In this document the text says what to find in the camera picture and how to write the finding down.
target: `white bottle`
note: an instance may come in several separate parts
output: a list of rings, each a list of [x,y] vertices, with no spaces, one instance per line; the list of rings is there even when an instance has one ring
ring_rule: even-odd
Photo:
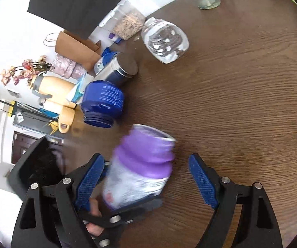
[[[175,24],[163,19],[149,18],[141,31],[148,50],[160,62],[171,63],[189,48],[186,34]]]

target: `clear plastic food container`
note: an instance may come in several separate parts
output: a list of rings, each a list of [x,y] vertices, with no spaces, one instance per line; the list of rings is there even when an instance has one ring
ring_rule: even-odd
[[[103,26],[104,29],[128,40],[144,26],[144,15],[128,0],[122,0],[114,10],[113,16]]]

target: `brown wooden table surface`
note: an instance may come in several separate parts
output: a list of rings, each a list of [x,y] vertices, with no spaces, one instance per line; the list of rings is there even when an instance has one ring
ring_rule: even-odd
[[[111,129],[85,125],[77,109],[65,141],[68,171],[94,152],[106,158],[132,124],[177,139],[164,205],[129,225],[121,247],[195,247],[212,215],[188,171],[197,152],[235,183],[263,184],[283,244],[297,233],[297,6],[291,0],[221,0],[200,10],[176,0],[153,13],[179,26],[190,48],[162,64],[142,40],[123,42],[138,75],[126,83],[123,114]],[[240,206],[227,237],[229,247]]]

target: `pink vase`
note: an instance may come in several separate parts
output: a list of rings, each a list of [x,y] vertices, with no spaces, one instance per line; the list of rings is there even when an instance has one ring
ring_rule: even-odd
[[[52,72],[64,77],[65,79],[72,77],[76,80],[79,80],[84,74],[87,73],[81,64],[76,63],[60,54],[56,55],[51,67]]]

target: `gray handle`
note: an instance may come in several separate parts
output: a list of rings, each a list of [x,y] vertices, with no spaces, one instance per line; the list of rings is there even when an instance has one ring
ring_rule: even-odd
[[[32,85],[32,94],[33,95],[36,95],[36,96],[38,96],[40,98],[44,98],[44,99],[51,99],[52,98],[51,94],[45,95],[45,94],[41,94],[41,93],[35,91],[36,88],[37,88],[36,85]]]

